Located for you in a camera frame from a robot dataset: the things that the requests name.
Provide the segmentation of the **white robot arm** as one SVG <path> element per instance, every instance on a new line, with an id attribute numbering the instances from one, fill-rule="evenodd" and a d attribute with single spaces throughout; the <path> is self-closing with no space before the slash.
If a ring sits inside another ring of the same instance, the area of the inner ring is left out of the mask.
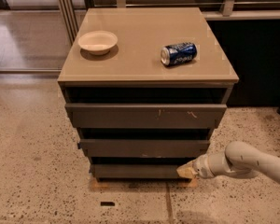
<path id="1" fill-rule="evenodd" d="M 197 176 L 210 179 L 220 175 L 248 179 L 263 174 L 280 185 L 280 158 L 240 141 L 231 142 L 221 152 L 203 154 L 176 171 L 187 179 Z"/>

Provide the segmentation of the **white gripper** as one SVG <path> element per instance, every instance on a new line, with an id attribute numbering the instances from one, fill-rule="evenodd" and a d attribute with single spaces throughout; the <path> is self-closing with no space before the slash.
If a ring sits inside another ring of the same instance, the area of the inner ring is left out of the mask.
<path id="1" fill-rule="evenodd" d="M 229 170 L 225 154 L 204 154 L 195 161 L 179 166 L 176 171 L 180 177 L 193 179 L 197 175 L 201 178 L 214 178 L 218 175 L 225 175 Z"/>

